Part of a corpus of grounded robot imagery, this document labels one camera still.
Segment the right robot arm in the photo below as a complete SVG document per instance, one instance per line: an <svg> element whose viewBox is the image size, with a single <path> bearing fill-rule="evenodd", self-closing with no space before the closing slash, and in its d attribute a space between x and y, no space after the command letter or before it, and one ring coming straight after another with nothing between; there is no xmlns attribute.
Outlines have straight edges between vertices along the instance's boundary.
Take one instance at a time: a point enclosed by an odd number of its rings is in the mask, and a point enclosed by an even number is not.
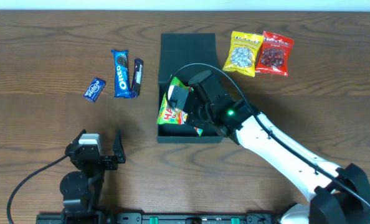
<svg viewBox="0 0 370 224"><path fill-rule="evenodd" d="M356 164L330 162L278 129L246 98L234 101L210 70L193 75L185 109L188 124L214 128L218 135L256 153L282 173L306 198L276 223L370 223L370 183Z"/></svg>

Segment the blue eclipse mint box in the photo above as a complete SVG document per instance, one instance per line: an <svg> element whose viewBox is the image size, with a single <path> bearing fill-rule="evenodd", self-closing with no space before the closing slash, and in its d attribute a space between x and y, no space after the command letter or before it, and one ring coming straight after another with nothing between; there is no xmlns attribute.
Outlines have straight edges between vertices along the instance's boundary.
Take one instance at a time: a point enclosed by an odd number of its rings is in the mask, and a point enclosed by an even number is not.
<svg viewBox="0 0 370 224"><path fill-rule="evenodd" d="M100 78L94 78L87 88L86 92L84 93L83 97L91 102L96 102L100 93L104 89L106 82Z"/></svg>

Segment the Haribo gummy bag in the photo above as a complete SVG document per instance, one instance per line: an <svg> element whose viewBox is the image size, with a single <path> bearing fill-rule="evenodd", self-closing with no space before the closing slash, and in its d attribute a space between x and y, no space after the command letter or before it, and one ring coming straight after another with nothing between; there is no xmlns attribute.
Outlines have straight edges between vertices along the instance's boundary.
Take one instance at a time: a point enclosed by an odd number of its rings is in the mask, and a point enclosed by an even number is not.
<svg viewBox="0 0 370 224"><path fill-rule="evenodd" d="M185 86L178 78L173 78L171 85L178 85L179 87L188 90L189 92L193 92L191 87ZM163 100L159 109L158 119L156 124L178 124L183 125L186 124L186 119L188 114L183 110L178 108L170 108L166 99L166 94L163 95ZM201 136L203 129L194 127L195 132Z"/></svg>

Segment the yellow Hacks candy bag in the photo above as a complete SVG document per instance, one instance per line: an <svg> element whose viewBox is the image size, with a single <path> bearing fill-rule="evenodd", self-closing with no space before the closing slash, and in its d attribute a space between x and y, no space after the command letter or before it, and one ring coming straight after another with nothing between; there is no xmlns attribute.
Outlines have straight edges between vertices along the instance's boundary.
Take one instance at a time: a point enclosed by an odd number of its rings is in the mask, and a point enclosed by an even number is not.
<svg viewBox="0 0 370 224"><path fill-rule="evenodd" d="M256 57L262 43L261 34L233 31L228 58L222 70L254 77Z"/></svg>

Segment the blue Oreo cookie pack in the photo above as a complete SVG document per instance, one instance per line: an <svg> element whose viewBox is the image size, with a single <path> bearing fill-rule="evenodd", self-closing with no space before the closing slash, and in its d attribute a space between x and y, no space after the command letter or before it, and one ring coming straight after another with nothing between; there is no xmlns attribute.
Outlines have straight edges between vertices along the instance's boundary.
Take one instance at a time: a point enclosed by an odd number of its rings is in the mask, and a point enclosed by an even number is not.
<svg viewBox="0 0 370 224"><path fill-rule="evenodd" d="M115 98L131 98L128 51L111 50L115 63Z"/></svg>

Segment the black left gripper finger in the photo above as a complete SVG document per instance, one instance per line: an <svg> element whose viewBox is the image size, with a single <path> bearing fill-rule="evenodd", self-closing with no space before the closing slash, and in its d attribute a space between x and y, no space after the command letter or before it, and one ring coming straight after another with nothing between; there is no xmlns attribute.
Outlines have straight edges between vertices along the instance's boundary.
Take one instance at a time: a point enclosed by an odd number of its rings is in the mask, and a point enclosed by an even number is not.
<svg viewBox="0 0 370 224"><path fill-rule="evenodd" d="M119 164L126 162L126 156L121 141L121 131L118 130L115 134L115 140L112 146L113 152Z"/></svg>
<svg viewBox="0 0 370 224"><path fill-rule="evenodd" d="M71 142L71 145L77 145L83 134L86 133L85 129L82 129L78 136Z"/></svg>

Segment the red Hacks candy bag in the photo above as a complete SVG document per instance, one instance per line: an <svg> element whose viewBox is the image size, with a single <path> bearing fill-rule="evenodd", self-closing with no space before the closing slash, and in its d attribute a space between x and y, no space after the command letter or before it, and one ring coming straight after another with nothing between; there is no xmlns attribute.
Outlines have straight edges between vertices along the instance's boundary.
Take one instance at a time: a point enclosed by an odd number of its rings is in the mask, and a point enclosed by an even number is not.
<svg viewBox="0 0 370 224"><path fill-rule="evenodd" d="M255 71L288 76L288 59L294 40L284 35L263 31L263 43Z"/></svg>

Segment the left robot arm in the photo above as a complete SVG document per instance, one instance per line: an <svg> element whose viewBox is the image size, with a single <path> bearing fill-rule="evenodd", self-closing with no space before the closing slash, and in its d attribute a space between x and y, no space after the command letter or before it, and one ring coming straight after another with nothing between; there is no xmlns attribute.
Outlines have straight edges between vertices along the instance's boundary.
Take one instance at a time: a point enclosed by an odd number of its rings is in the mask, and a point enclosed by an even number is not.
<svg viewBox="0 0 370 224"><path fill-rule="evenodd" d="M99 134L88 134L82 130L66 147L65 155L77 168L60 182L63 205L68 216L89 217L96 214L107 170L117 170L126 161L121 132L117 131L113 143L113 155L102 156Z"/></svg>

